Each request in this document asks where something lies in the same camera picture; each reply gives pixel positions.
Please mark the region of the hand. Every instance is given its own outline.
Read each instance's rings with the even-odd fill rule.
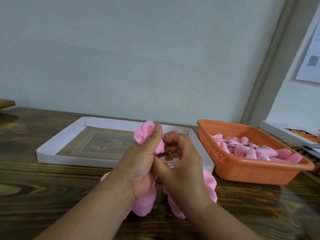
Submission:
[[[158,123],[155,124],[153,133],[146,141],[142,145],[137,142],[131,145],[117,166],[111,171],[110,175],[113,174],[119,179],[125,178],[128,181],[135,199],[143,196],[153,186],[156,175],[150,169],[154,152],[160,139],[172,133],[177,133],[177,131],[163,134],[162,126]]]
[[[197,219],[212,200],[206,191],[202,158],[191,139],[180,133],[173,133],[163,139],[167,161],[179,158],[180,161],[168,168],[158,157],[154,157],[153,171],[162,180],[173,201],[189,218]]]

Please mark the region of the wood grain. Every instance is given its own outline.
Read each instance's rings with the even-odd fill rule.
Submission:
[[[0,99],[0,109],[9,108],[15,105],[16,103],[12,100]]]
[[[29,108],[0,113],[0,239],[34,238],[110,171],[37,163],[35,150],[82,116],[90,115]],[[320,185],[304,174],[284,186],[214,176],[218,204],[266,239],[320,239]],[[155,186],[151,213],[130,213],[115,239],[202,239],[188,220],[174,217],[159,180]]]

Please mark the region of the white cardboard tray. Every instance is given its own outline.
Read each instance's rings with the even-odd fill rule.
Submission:
[[[143,122],[136,121],[115,120],[98,117],[82,117],[40,146],[35,151],[36,157],[39,163],[114,168],[118,161],[60,156],[56,154],[88,126],[134,132],[136,128],[142,124]],[[162,125],[162,128],[163,133],[177,130],[179,133],[188,134],[195,148],[202,157],[203,169],[210,173],[213,172],[214,163],[192,129],[172,125]]]
[[[282,140],[288,140],[292,142],[294,145],[302,146],[306,144],[316,144],[310,140],[307,140],[301,136],[296,135],[295,133],[292,133],[291,131],[287,129],[293,129],[293,130],[301,130],[308,132],[312,135],[316,135],[314,131],[310,131],[308,129],[302,128],[302,127],[297,127],[297,126],[292,126],[292,125],[278,125],[278,124],[273,124],[268,121],[261,121],[259,128],[271,133],[272,135],[282,139]]]

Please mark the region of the fingernail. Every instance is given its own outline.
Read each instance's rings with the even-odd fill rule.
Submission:
[[[160,129],[160,124],[156,123],[154,125],[154,131],[159,131],[159,129]]]

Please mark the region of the perforated basket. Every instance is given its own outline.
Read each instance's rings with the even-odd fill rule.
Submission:
[[[233,124],[213,120],[198,120],[199,140],[215,164],[216,174],[224,179],[238,182],[285,185],[289,183],[300,170],[313,170],[314,164],[302,157],[299,164],[277,163],[248,159],[228,154],[216,143],[211,135],[221,133],[224,138],[234,136],[249,138],[249,141],[259,146],[266,145],[275,150],[287,148],[297,153],[280,141],[263,131],[242,124]]]

